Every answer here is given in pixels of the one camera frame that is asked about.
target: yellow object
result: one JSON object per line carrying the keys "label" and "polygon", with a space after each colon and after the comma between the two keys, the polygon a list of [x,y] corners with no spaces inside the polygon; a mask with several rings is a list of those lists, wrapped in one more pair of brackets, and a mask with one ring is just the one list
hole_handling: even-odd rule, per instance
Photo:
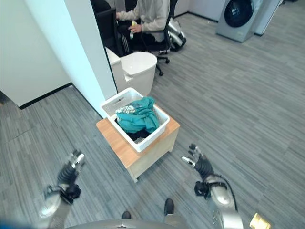
{"label": "yellow object", "polygon": [[249,225],[252,229],[270,229],[271,224],[264,220],[259,214],[255,214]]}

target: wooden side table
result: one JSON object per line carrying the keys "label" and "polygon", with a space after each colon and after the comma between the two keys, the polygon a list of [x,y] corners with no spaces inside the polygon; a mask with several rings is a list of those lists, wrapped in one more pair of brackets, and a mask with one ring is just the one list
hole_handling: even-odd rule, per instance
{"label": "wooden side table", "polygon": [[166,125],[165,131],[162,135],[146,149],[138,153],[107,118],[99,121],[96,126],[125,166],[135,183],[138,181],[138,177],[153,163],[155,163],[166,152],[171,152],[173,150],[180,127],[180,125],[170,117],[170,121]]}

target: white toilet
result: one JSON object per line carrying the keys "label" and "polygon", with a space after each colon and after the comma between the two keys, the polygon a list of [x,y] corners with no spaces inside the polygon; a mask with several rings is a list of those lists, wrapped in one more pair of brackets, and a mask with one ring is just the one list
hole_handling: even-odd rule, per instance
{"label": "white toilet", "polygon": [[149,52],[134,52],[121,58],[108,48],[106,52],[118,92],[132,87],[147,96],[153,86],[157,58]]}

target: white hoodie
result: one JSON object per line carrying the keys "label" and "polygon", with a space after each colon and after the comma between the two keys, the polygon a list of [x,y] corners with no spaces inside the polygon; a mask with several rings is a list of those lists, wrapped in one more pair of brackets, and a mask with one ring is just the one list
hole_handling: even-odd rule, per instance
{"label": "white hoodie", "polygon": [[[138,0],[129,12],[119,12],[119,20],[141,19],[142,32],[163,30],[170,12],[170,0]],[[164,40],[163,33],[152,33],[157,42]]]}

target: clothing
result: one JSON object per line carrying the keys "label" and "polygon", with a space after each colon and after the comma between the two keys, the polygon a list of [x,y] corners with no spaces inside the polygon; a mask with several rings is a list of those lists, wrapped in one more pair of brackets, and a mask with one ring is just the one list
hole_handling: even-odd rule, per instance
{"label": "clothing", "polygon": [[144,47],[143,41],[146,45],[157,43],[155,37],[149,33],[134,33],[133,38],[130,39],[130,30],[128,29],[129,26],[131,26],[131,23],[130,25],[121,25],[118,28],[119,33],[122,35],[125,54],[132,53],[135,45],[142,45]]}
{"label": "clothing", "polygon": [[136,141],[139,138],[147,138],[150,133],[148,133],[146,130],[140,130],[137,133],[126,133],[131,139],[132,141]]}
{"label": "clothing", "polygon": [[153,104],[153,98],[144,97],[121,107],[116,111],[119,126],[126,133],[137,133],[143,129],[152,133],[160,126]]}
{"label": "clothing", "polygon": [[[142,32],[163,30],[170,12],[170,0],[138,0],[136,7],[129,12],[119,12],[119,20],[141,19]],[[163,33],[152,34],[157,42],[164,40]]]}

